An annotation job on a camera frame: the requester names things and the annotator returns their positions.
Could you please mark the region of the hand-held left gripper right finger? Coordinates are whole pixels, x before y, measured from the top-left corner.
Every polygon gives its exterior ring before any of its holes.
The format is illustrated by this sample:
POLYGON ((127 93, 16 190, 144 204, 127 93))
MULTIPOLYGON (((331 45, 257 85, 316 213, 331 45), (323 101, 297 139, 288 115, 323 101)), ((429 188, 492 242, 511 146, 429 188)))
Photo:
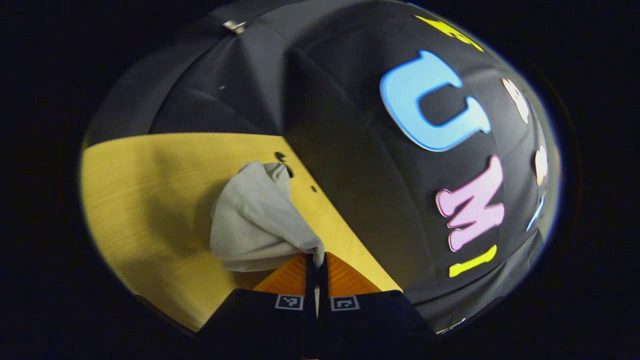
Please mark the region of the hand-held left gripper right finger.
POLYGON ((382 291, 340 257, 318 270, 318 357, 434 360, 435 331, 402 291, 382 291))

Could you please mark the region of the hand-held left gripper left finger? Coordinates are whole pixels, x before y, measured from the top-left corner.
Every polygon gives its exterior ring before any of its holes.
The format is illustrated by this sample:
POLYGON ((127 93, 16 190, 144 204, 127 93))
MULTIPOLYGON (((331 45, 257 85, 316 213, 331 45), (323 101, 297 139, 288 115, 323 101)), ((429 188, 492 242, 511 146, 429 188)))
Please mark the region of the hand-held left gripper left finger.
POLYGON ((316 351, 318 287, 302 255, 301 291, 234 289, 198 332, 208 360, 304 360, 316 351))

